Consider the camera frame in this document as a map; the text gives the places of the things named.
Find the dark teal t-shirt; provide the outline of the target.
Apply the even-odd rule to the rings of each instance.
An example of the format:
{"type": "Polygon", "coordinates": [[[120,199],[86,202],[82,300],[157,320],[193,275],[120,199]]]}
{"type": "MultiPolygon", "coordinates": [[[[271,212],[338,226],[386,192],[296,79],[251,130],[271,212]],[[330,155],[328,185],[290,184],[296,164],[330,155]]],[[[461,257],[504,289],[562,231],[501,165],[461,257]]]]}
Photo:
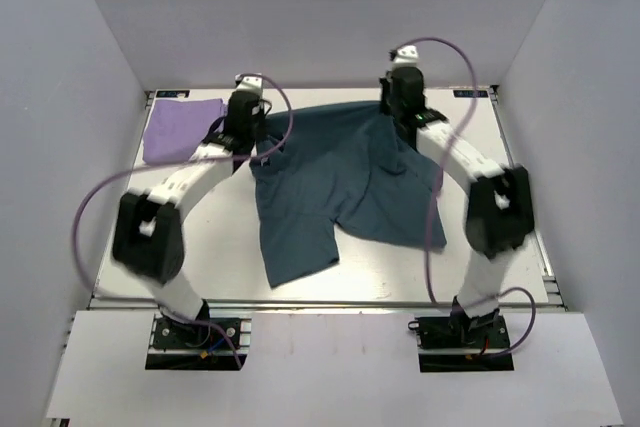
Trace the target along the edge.
{"type": "Polygon", "coordinates": [[[401,140],[375,101],[320,105],[266,118],[266,138],[251,163],[266,276],[271,287],[323,271],[340,260],[335,231],[421,248],[447,240],[426,214],[436,164],[401,140]]]}

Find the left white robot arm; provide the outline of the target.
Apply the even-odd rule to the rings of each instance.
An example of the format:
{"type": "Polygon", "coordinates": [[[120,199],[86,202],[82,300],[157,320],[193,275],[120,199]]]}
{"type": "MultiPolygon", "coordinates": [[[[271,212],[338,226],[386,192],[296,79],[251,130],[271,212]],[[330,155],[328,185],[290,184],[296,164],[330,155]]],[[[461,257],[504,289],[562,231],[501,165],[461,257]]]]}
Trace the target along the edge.
{"type": "Polygon", "coordinates": [[[262,90],[231,94],[223,129],[215,125],[197,146],[191,162],[144,193],[125,193],[119,203],[112,258],[152,293],[164,314],[177,320],[177,334],[199,346],[211,334],[204,299],[182,272],[183,222],[219,183],[249,158],[256,135],[264,132],[262,90]]]}

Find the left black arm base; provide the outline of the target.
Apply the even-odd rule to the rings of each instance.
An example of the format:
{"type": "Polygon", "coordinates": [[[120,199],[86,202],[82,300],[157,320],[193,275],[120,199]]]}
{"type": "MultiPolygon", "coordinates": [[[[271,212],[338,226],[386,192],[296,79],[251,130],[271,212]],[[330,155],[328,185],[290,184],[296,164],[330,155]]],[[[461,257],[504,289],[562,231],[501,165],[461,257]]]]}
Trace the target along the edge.
{"type": "Polygon", "coordinates": [[[145,369],[149,371],[240,371],[249,352],[251,319],[214,318],[233,344],[215,329],[181,327],[176,321],[157,314],[151,334],[145,369]]]}

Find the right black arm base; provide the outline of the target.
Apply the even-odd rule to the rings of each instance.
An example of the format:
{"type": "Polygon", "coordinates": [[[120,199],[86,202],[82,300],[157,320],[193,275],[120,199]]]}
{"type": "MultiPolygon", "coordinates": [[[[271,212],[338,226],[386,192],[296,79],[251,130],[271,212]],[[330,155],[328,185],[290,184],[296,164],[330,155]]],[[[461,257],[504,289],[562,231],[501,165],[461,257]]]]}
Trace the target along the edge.
{"type": "Polygon", "coordinates": [[[505,319],[497,314],[471,330],[450,317],[417,317],[407,324],[418,345],[421,373],[481,373],[514,370],[505,319]]]}

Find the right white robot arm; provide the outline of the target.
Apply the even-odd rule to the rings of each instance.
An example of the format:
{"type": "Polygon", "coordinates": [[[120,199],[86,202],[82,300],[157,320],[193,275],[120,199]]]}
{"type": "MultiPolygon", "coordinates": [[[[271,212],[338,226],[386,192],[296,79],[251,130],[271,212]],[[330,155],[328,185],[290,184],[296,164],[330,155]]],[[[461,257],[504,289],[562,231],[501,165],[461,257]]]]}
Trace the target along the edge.
{"type": "Polygon", "coordinates": [[[506,274],[535,229],[528,171],[502,166],[460,138],[446,116],[427,106],[416,65],[394,66],[380,83],[381,110],[392,117],[400,138],[439,163],[437,182],[447,175],[466,194],[464,233],[471,254],[452,302],[451,331],[459,343],[475,345],[497,319],[506,274]]]}

